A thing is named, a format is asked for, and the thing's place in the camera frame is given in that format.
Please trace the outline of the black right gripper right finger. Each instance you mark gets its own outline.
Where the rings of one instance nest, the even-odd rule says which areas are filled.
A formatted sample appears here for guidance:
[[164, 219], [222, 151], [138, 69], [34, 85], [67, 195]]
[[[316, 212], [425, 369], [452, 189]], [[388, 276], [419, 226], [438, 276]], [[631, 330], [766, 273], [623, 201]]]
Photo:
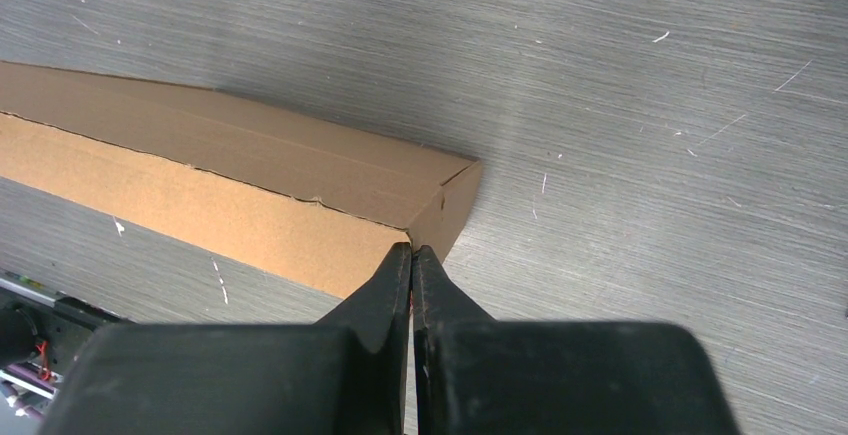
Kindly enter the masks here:
[[427, 246], [411, 269], [423, 434], [735, 434], [706, 351], [650, 321], [499, 321]]

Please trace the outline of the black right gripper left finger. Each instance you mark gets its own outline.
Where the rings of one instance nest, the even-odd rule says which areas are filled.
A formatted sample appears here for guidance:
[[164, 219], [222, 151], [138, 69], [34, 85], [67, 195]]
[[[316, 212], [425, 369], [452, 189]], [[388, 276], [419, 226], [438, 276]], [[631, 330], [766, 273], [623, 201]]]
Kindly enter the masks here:
[[311, 324], [110, 324], [44, 434], [400, 434], [412, 249]]

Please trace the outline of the brown cardboard box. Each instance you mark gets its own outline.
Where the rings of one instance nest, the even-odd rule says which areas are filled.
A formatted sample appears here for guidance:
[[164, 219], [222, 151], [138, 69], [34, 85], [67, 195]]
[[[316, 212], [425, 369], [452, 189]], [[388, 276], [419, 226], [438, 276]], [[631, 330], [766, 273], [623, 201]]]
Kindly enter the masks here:
[[340, 298], [450, 252], [478, 160], [185, 85], [5, 62], [1, 174]]

